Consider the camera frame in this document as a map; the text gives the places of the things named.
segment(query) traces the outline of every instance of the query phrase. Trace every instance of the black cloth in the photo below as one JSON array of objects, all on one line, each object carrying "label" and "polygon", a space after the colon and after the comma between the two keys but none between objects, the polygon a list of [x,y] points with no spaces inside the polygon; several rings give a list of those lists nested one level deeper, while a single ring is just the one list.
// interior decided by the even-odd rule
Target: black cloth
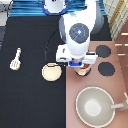
[{"label": "black cloth", "polygon": [[110,62],[101,62],[98,70],[103,76],[112,76],[115,73],[115,68]]},{"label": "black cloth", "polygon": [[[45,46],[58,29],[59,16],[9,17],[0,51],[0,128],[66,128],[66,69],[55,82],[42,77]],[[55,62],[57,31],[48,48]],[[21,48],[21,67],[9,68]]]},{"label": "black cloth", "polygon": [[106,58],[111,55],[111,49],[106,45],[99,45],[96,47],[96,54],[99,57]]}]

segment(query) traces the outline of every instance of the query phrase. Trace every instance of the table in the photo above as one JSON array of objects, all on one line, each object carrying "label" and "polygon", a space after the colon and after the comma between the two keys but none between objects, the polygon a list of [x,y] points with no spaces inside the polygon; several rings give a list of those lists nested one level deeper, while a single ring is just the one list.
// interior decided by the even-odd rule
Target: table
[{"label": "table", "polygon": [[[59,16],[9,17],[0,51],[0,128],[65,128],[66,69],[55,82],[42,76],[44,51],[52,33],[58,29]],[[48,47],[48,62],[63,43],[59,32]],[[21,48],[21,68],[9,68],[17,48]]]},{"label": "table", "polygon": [[[77,95],[86,87],[100,87],[107,91],[113,98],[114,103],[120,103],[125,100],[124,92],[126,87],[117,55],[114,41],[91,41],[89,51],[95,52],[97,46],[106,45],[111,49],[111,55],[97,58],[92,65],[88,76],[80,77],[70,67],[66,68],[66,128],[90,128],[84,124],[78,117],[75,109]],[[115,67],[115,73],[112,76],[103,76],[98,71],[101,62],[110,62]],[[128,110],[119,112],[116,110],[114,120],[105,128],[127,128]]]}]

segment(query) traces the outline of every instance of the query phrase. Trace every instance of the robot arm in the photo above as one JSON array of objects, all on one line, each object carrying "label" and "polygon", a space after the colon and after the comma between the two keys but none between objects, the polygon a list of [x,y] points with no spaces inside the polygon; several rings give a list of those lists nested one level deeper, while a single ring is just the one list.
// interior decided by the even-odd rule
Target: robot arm
[{"label": "robot arm", "polygon": [[97,0],[87,0],[86,4],[87,9],[65,14],[60,18],[60,36],[66,44],[61,45],[61,49],[58,47],[57,62],[68,62],[69,66],[82,67],[84,63],[94,64],[96,61],[98,56],[88,53],[88,47],[90,33],[95,28],[97,18]]}]

